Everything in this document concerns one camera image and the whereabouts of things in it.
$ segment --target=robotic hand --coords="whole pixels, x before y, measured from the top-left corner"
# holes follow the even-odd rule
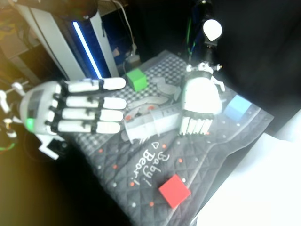
[[[99,95],[125,85],[123,78],[43,83],[23,98],[21,120],[36,135],[118,133],[117,122],[123,119],[119,110],[127,103],[124,99]]]
[[[222,27],[216,21],[209,19],[203,24],[205,35],[206,55],[205,61],[197,67],[188,65],[188,76],[182,93],[182,122],[180,135],[201,134],[206,135],[214,115],[222,111],[222,102],[216,84],[221,91],[225,91],[223,82],[213,77],[214,71],[221,66],[211,66],[212,51],[217,46],[217,40],[222,34]]]

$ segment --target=green cube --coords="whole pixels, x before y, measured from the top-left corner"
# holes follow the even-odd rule
[[[140,70],[135,69],[127,73],[129,85],[135,92],[138,92],[147,87],[146,75]]]

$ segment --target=polka dot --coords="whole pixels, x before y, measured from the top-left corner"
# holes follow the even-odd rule
[[[154,106],[149,106],[149,107],[147,108],[147,110],[149,110],[149,111],[152,111],[152,110],[154,110],[154,109],[155,109]]]

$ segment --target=gray quilted mat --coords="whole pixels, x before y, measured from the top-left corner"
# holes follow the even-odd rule
[[[150,79],[164,76],[177,84],[185,63],[164,52],[142,66]],[[146,96],[160,95],[156,86],[136,94],[129,87],[114,93],[129,103]],[[236,96],[226,88],[223,107]],[[76,142],[94,169],[100,184],[119,204],[135,226],[185,226],[199,211],[218,170],[226,157],[252,143],[268,126],[272,116],[251,105],[237,122],[224,114],[213,121],[210,134],[178,137],[176,131],[153,136],[143,145],[124,142],[121,135],[77,134]],[[177,208],[167,204],[158,188],[177,174],[191,195]]]

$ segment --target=blue light strip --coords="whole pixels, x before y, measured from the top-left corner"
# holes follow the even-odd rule
[[[81,44],[83,45],[83,47],[84,47],[84,49],[85,49],[85,51],[86,51],[86,54],[87,54],[88,57],[89,57],[89,60],[90,60],[92,66],[93,66],[93,68],[94,68],[94,70],[95,70],[95,72],[96,72],[97,77],[98,77],[99,79],[101,79],[102,76],[101,76],[101,74],[100,74],[100,72],[99,72],[99,70],[98,70],[98,68],[97,68],[97,65],[96,65],[95,60],[93,59],[93,56],[92,56],[92,54],[91,54],[91,52],[90,52],[90,50],[89,50],[89,47],[88,47],[88,45],[87,45],[87,43],[86,43],[86,40],[85,40],[85,38],[84,38],[84,36],[83,36],[83,34],[82,34],[80,28],[79,28],[79,24],[78,24],[77,22],[73,22],[73,26],[74,26],[74,28],[75,28],[75,30],[76,30],[77,35],[79,36],[79,39],[80,39],[80,41],[81,41]]]

